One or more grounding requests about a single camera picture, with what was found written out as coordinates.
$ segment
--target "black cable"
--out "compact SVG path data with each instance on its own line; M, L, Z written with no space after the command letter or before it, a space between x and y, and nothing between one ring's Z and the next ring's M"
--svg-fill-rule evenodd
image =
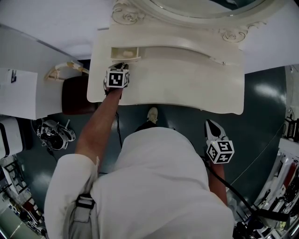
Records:
M32 129L33 129L33 132L36 134L37 129L38 129L40 126L42 126L42 124L39 124L39 125L37 126L37 129L34 129L33 124L32 124L33 120L31 120L30 122L31 122L31 127L32 127ZM40 140L40 142L42 143L42 145L45 144L45 145L47 146L47 150L49 150L49 151L52 151L52 150L53 150L53 147L52 147L50 144L47 143L47 141L49 141L47 138L44 137L44 139L42 139L41 137L38 137L38 139Z
M250 165L247 166L247 168L232 182L234 183L235 181L238 180L239 177L241 177L243 175L243 173L259 158L259 156L261 156L261 154L266 150L266 148L271 144L272 140L275 139L275 137L277 136L277 134L279 133L281 127L283 126L284 124L282 124L279 129L276 131L276 134L273 136L273 138L268 142L268 144L263 148L263 150L258 154L258 156L251 162Z
M54 156L53 151L50 148L47 148L47 152L58 162L57 158Z
M245 220L242 218L242 216L240 215L240 213L238 213L238 211L236 211L236 213L238 214L238 216L242 220L242 222L245 223Z
M296 177L293 179L292 183L285 190L285 202L290 203L294 200L299 191L299 178Z
M122 141L121 141L121 131L120 131L120 115L118 114L118 112L116 112L116 122L117 122L117 133L118 133L118 137L120 139L120 145L122 148Z
M226 187L228 187L233 193L235 193L240 200L244 203L244 205L248 208L248 210L254 214L255 211L251 208L251 206L249 205L249 203L245 200L245 198L243 198L243 196L232 186L230 185L228 182L226 182L224 179L222 179L221 177L219 177L216 172L209 166L209 164L205 161L205 158L200 156L205 164L205 167L220 181L222 182Z
M282 135L284 135L286 132L286 124L284 123L284 128L283 128L283 131L282 131Z
M292 117L291 117L291 119L292 119L292 120L294 120L294 118L295 118L294 111L293 111L293 109L292 109L292 108L290 108L290 110L291 110L291 112L292 112Z

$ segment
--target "brown chair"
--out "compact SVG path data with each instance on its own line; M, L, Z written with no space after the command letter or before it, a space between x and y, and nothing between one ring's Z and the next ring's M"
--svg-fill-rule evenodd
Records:
M72 77L64 81L62 87L63 114L93 113L98 104L87 100L88 75Z

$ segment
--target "white wall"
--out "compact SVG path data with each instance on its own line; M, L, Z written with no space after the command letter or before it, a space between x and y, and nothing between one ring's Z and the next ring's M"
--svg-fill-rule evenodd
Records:
M19 78L0 89L0 113L26 119L38 119L62 111L62 82L45 81L45 74L55 65L74 60L19 32L0 28L0 68L37 73L37 78ZM68 70L62 77L80 75Z
M299 119L299 65L286 67L287 77L287 107L292 108L294 119Z
M113 1L1 0L0 23L90 59L96 30L109 27Z
M259 29L252 27L240 49L245 73L299 64L299 7L290 0Z
M281 138L278 147L296 157L299 157L299 144L296 142Z
M90 59L96 30L109 27L113 1L1 0L0 23ZM293 0L266 22L240 44L245 73L299 63L299 8Z

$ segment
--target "teal floor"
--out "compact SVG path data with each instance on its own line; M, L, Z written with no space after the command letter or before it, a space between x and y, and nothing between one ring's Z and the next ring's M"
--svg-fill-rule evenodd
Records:
M251 73L245 76L244 112L242 115L215 114L197 109L158 105L157 124L177 130L194 145L199 155L203 155L204 122L211 119L218 122L233 141L235 155L225 165L226 180L249 201L253 202L262 189L278 151L285 117L286 83L284 67ZM124 139L145 122L151 105L120 106L121 136ZM65 124L79 136L83 126L90 118L88 115L67 116L62 113L50 118ZM59 159L65 154L74 153L76 141L66 150L54 152ZM102 172L112 170L121 148L116 127L112 128L106 149ZM23 164L25 181L37 206L43 210L47 188L56 166L56 160L42 147L33 135L33 147L17 155Z

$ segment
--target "white vanity table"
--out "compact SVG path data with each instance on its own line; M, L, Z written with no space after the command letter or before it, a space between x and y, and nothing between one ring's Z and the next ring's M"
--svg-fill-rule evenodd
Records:
M188 2L116 1L110 28L98 33L93 46L88 100L105 98L106 69L127 58L130 84L120 105L174 104L242 114L244 64L239 42L287 0L255 0L233 11L209 0L197 1L192 8L195 1ZM138 48L139 55L130 60L115 56L112 48Z

